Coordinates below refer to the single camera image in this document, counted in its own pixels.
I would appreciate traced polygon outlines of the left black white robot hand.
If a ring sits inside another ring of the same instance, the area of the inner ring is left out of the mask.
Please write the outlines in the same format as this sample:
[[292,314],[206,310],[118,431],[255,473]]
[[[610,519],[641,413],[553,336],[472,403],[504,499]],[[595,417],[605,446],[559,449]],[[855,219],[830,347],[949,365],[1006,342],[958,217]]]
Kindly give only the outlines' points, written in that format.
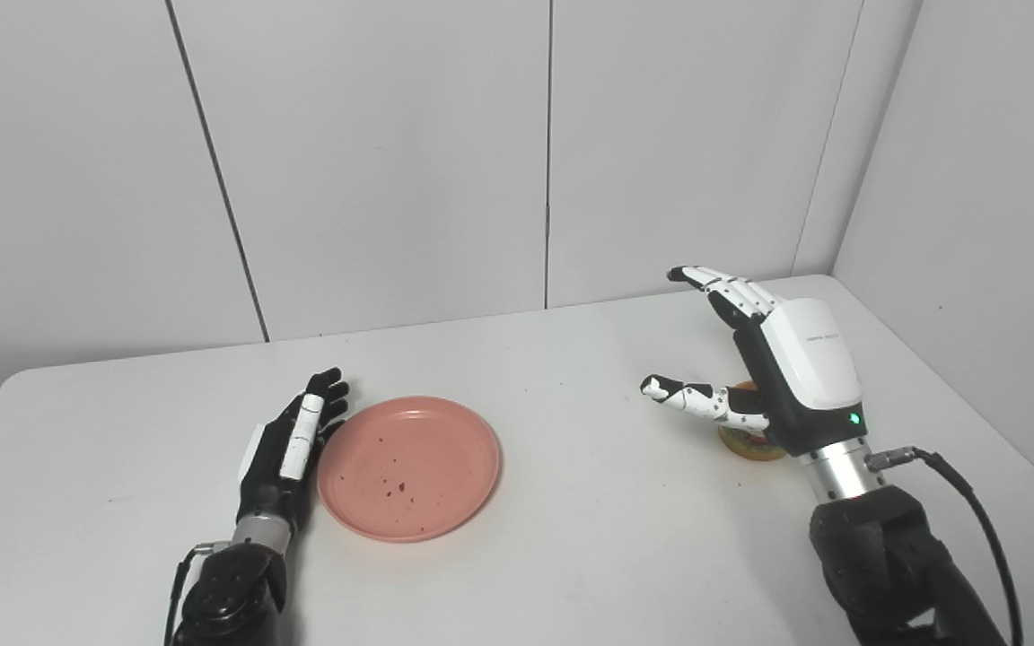
[[292,530],[299,530],[307,519],[311,507],[311,486],[308,479],[320,462],[321,450],[327,447],[333,433],[345,424],[349,384],[342,377],[340,368],[332,367],[313,375],[304,393],[320,396],[323,399],[323,409],[311,436],[303,478],[293,481],[280,476],[280,466],[303,401],[303,395],[298,394],[282,413],[263,426],[258,445],[248,461],[247,470],[239,486],[241,503],[235,512],[238,522],[247,516],[267,514],[286,520]]

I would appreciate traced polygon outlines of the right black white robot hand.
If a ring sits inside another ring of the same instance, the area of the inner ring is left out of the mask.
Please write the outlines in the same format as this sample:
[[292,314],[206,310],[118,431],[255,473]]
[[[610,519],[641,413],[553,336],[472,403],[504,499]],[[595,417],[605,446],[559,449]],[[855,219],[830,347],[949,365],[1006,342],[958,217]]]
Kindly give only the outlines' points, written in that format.
[[640,384],[646,397],[763,434],[792,457],[866,436],[862,384],[827,303],[785,299],[705,266],[675,266],[666,277],[705,295],[731,329],[755,388],[685,383],[653,373]]

